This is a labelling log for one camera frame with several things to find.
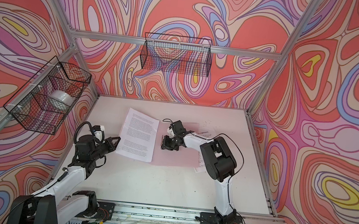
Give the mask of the pink file folder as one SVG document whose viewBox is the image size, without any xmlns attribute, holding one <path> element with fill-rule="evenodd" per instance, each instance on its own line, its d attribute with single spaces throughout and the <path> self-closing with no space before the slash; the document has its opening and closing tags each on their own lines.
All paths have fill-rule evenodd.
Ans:
<svg viewBox="0 0 359 224">
<path fill-rule="evenodd" d="M 180 146 L 178 151 L 169 151 L 161 149 L 163 136 L 167 136 L 167 130 L 170 123 L 160 122 L 157 135 L 156 144 L 152 156 L 151 165 L 167 166 L 167 167 L 190 167 L 197 168 L 199 166 L 199 152 L 191 148 Z"/>
</svg>

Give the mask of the printed english text sheet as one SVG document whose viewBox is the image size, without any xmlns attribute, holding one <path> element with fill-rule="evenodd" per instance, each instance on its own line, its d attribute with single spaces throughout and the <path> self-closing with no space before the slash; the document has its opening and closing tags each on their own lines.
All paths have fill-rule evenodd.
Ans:
<svg viewBox="0 0 359 224">
<path fill-rule="evenodd" d="M 153 158 L 159 120 L 129 108 L 120 132 L 116 153 L 150 163 Z"/>
</svg>

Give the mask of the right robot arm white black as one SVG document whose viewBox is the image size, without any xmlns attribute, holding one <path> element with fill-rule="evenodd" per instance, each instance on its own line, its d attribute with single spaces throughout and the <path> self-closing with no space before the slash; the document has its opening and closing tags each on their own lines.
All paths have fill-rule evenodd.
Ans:
<svg viewBox="0 0 359 224">
<path fill-rule="evenodd" d="M 162 137 L 161 148 L 178 151 L 180 147 L 198 151 L 205 164 L 207 174 L 215 181 L 216 205 L 213 213 L 202 213 L 196 217 L 200 224 L 244 224 L 232 203 L 232 178 L 238 173 L 237 161 L 229 148 L 226 134 L 212 138 L 188 130 L 179 121 L 169 121 L 167 134 Z"/>
</svg>

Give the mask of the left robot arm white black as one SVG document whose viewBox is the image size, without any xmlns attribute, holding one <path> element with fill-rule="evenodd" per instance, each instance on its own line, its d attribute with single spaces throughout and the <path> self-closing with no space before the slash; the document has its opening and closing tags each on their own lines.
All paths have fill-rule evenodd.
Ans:
<svg viewBox="0 0 359 224">
<path fill-rule="evenodd" d="M 120 137 L 74 136 L 75 155 L 63 174 L 48 185 L 26 196 L 17 197 L 3 224 L 66 224 L 78 214 L 93 216 L 98 203 L 94 191 L 79 191 L 65 200 L 72 190 L 89 178 L 97 160 L 114 152 Z"/>
</svg>

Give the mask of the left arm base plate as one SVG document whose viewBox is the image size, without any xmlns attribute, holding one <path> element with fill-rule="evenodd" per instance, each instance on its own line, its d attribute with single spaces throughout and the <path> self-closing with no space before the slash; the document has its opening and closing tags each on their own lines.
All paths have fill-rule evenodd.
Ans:
<svg viewBox="0 0 359 224">
<path fill-rule="evenodd" d="M 112 219 L 115 203 L 111 202 L 98 202 L 98 207 L 92 212 L 81 212 L 76 215 L 76 218 L 85 218 L 85 219 L 96 219 L 99 221 L 110 221 Z"/>
</svg>

